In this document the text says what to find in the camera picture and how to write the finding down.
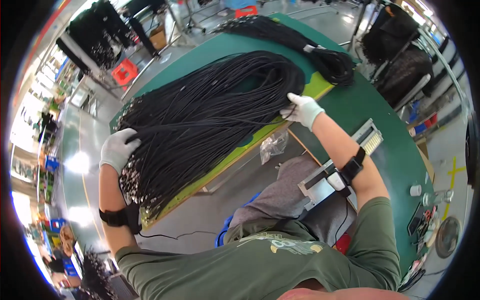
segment black wrist strap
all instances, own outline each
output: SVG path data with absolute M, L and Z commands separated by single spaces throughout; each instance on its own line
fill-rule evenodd
M 345 184 L 352 185 L 352 180 L 363 170 L 363 159 L 365 158 L 365 150 L 360 147 L 357 155 L 352 157 L 349 162 L 340 171 Z
M 98 213 L 100 214 L 100 218 L 102 221 L 107 223 L 109 226 L 112 227 L 122 227 L 128 226 L 130 231 L 133 235 L 139 234 L 142 230 L 142 225 L 138 224 L 138 216 L 139 216 L 139 205 L 135 202 L 131 202 L 125 208 L 112 212 L 106 210 L 102 212 L 100 209 Z

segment green t-shirt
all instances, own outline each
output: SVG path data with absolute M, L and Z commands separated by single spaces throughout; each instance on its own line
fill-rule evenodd
M 235 228 L 237 234 L 255 233 L 201 253 L 124 247 L 115 258 L 142 300 L 275 300 L 310 278 L 328 291 L 397 289 L 399 257 L 387 198 L 372 199 L 362 207 L 347 255 L 315 241 L 299 221 L 287 222 L 282 232 L 268 231 L 274 223 L 244 223 Z

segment mobile phone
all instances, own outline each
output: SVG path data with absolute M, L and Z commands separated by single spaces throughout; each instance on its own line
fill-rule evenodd
M 425 213 L 425 207 L 419 203 L 417 206 L 417 210 L 415 211 L 415 214 L 413 215 L 412 219 L 410 220 L 410 223 L 408 224 L 408 235 L 412 236 L 417 228 L 420 225 L 420 222 L 423 218 L 423 214 Z

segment plastic bag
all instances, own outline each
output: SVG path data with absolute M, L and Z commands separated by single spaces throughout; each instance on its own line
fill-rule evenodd
M 277 131 L 267 137 L 260 145 L 260 159 L 262 165 L 270 160 L 270 157 L 282 154 L 288 142 L 288 130 Z

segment hanging cable bundle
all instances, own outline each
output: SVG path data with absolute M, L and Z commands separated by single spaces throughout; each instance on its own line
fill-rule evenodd
M 344 86 L 354 83 L 355 64 L 350 55 L 325 49 L 300 32 L 269 17 L 252 15 L 228 20 L 213 32 L 226 32 L 279 43 L 305 55 L 329 83 Z
M 183 188 L 200 179 L 240 142 L 303 91 L 303 71 L 285 57 L 254 51 L 225 57 L 133 99 L 117 129 L 142 144 L 120 177 L 125 197 L 155 219 Z

